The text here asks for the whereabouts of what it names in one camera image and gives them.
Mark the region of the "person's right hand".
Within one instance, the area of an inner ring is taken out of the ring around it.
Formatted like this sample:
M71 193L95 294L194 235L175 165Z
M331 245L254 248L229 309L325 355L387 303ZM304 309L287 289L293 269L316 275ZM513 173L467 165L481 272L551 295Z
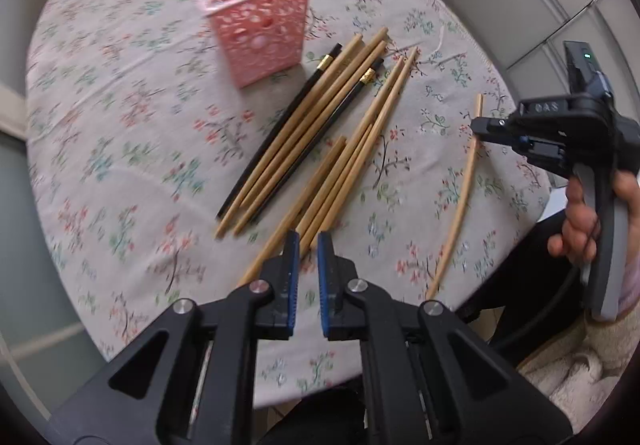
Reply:
M631 269L639 260L639 184L637 176L627 171L617 171L613 190L618 199L627 205L628 239L626 265ZM579 179L572 177L566 187L567 204L561 232L548 240L552 257L569 257L571 260L591 262L597 255L600 220L586 205L584 188Z

